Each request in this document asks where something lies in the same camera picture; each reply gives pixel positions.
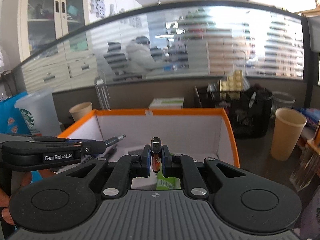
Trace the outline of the operator left hand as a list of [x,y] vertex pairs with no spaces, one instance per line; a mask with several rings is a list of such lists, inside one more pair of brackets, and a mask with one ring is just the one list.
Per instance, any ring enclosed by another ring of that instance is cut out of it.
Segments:
[[[20,187],[18,189],[20,190],[22,187],[30,184],[31,180],[32,180],[32,174],[30,172],[25,172],[23,174]],[[1,196],[0,196],[1,207],[4,208],[3,211],[1,212],[1,216],[4,219],[4,221],[7,222],[8,224],[15,225],[9,212],[9,202],[11,197],[9,197],[2,189],[0,189],[0,192],[1,192]]]

